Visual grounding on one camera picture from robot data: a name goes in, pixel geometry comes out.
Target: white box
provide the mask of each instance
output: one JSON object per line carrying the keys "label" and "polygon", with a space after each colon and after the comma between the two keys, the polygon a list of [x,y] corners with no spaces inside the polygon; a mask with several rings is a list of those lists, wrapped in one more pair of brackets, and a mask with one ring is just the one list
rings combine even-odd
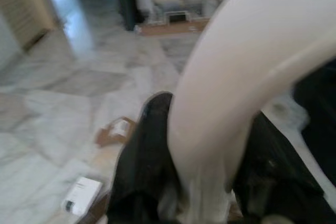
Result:
{"label": "white box", "polygon": [[61,208],[77,216],[85,215],[102,186],[101,182],[80,177],[69,191]]}

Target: cardboard box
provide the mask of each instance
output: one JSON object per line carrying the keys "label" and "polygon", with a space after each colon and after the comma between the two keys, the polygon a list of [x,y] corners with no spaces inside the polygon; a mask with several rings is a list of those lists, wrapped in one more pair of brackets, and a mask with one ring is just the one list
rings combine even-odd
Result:
{"label": "cardboard box", "polygon": [[133,120],[123,116],[101,129],[96,136],[95,142],[101,148],[113,143],[127,143],[135,126],[136,123]]}
{"label": "cardboard box", "polygon": [[86,215],[101,186],[102,183],[99,181],[85,177],[78,178],[62,202],[61,207],[77,216]]}
{"label": "cardboard box", "polygon": [[201,19],[191,22],[179,22],[168,25],[140,25],[139,33],[143,36],[157,36],[180,33],[202,32],[209,19]]}

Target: black cover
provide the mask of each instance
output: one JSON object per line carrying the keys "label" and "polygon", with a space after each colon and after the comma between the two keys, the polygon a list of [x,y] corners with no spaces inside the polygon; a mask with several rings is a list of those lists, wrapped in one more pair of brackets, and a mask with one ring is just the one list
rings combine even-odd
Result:
{"label": "black cover", "polygon": [[172,94],[162,93],[145,105],[140,121],[118,160],[107,210],[109,224],[158,221],[157,204],[164,186],[179,181],[167,146],[167,115]]}
{"label": "black cover", "polygon": [[294,223],[336,223],[321,187],[262,113],[252,125],[234,192],[244,217],[278,214]]}
{"label": "black cover", "polygon": [[310,122],[302,136],[325,175],[336,186],[336,83],[327,84],[306,109]]}

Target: white marble tile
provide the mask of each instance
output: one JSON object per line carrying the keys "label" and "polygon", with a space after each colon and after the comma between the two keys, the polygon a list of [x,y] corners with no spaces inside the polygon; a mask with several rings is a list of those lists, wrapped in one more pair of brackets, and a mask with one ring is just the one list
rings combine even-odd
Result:
{"label": "white marble tile", "polygon": [[91,161],[99,155],[100,148],[99,146],[94,142],[95,135],[97,132],[95,132],[94,136],[91,140],[84,143],[80,148],[78,148],[78,151],[75,154],[75,158],[83,161],[84,163],[90,165]]}
{"label": "white marble tile", "polygon": [[143,105],[137,89],[111,92],[101,96],[101,99],[101,105],[92,120],[94,132],[121,116],[127,116],[136,121]]}
{"label": "white marble tile", "polygon": [[20,61],[10,71],[2,73],[0,87],[13,86],[16,88],[18,83],[42,67],[42,62]]}
{"label": "white marble tile", "polygon": [[12,214],[12,209],[0,209],[0,223],[6,223],[6,219]]}
{"label": "white marble tile", "polygon": [[43,89],[58,80],[70,76],[74,72],[72,66],[63,63],[46,63],[35,71],[31,71],[16,84],[21,89]]}
{"label": "white marble tile", "polygon": [[181,73],[194,49],[200,34],[186,34],[175,38],[162,38],[160,43],[168,60]]}
{"label": "white marble tile", "polygon": [[0,93],[9,94],[13,93],[16,90],[15,85],[0,86]]}
{"label": "white marble tile", "polygon": [[153,72],[150,67],[135,67],[131,73],[136,82],[136,90],[142,102],[154,93]]}
{"label": "white marble tile", "polygon": [[0,145],[0,194],[6,199],[0,202],[0,209],[13,210],[50,181],[59,168],[10,134],[0,134]]}
{"label": "white marble tile", "polygon": [[114,53],[122,56],[125,60],[130,59],[138,54],[138,36],[122,31],[112,31],[110,35],[103,35],[96,43],[94,50],[105,53]]}
{"label": "white marble tile", "polygon": [[93,34],[90,32],[86,16],[80,8],[77,8],[67,17],[65,34],[76,58],[85,58],[85,52],[94,47]]}
{"label": "white marble tile", "polygon": [[75,95],[101,95],[122,88],[128,76],[91,70],[77,70],[42,87],[44,90]]}
{"label": "white marble tile", "polygon": [[169,91],[174,93],[180,78],[174,66],[167,60],[151,67],[153,75],[153,91]]}
{"label": "white marble tile", "polygon": [[305,109],[295,103],[290,93],[286,92],[272,99],[262,111],[292,144],[310,173],[324,190],[327,202],[336,210],[336,188],[323,173],[300,133],[308,121]]}
{"label": "white marble tile", "polygon": [[137,37],[134,42],[136,49],[132,57],[127,61],[127,66],[153,66],[166,59],[161,45],[156,38]]}
{"label": "white marble tile", "polygon": [[21,95],[0,93],[0,131],[9,131],[32,116]]}
{"label": "white marble tile", "polygon": [[22,123],[14,134],[54,164],[67,163],[92,138],[88,98],[31,91],[26,104],[40,116]]}
{"label": "white marble tile", "polygon": [[25,61],[32,63],[73,63],[74,53],[62,29],[47,33],[27,52]]}
{"label": "white marble tile", "polygon": [[59,173],[54,172],[51,181],[16,207],[13,214],[6,220],[7,223],[46,223],[60,209],[61,201],[79,176],[87,176],[99,181],[105,180],[103,176],[85,163],[72,159]]}
{"label": "white marble tile", "polygon": [[95,60],[89,63],[89,69],[110,73],[127,73],[125,62],[112,60]]}

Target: small box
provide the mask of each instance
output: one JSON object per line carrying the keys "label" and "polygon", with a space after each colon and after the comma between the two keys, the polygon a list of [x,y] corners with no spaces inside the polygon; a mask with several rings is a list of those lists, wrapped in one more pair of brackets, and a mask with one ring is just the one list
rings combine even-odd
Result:
{"label": "small box", "polygon": [[127,143],[130,139],[136,123],[125,116],[118,118],[101,129],[96,136],[96,143],[104,147],[112,143]]}
{"label": "small box", "polygon": [[77,216],[86,215],[101,186],[101,182],[80,177],[62,202],[62,209]]}

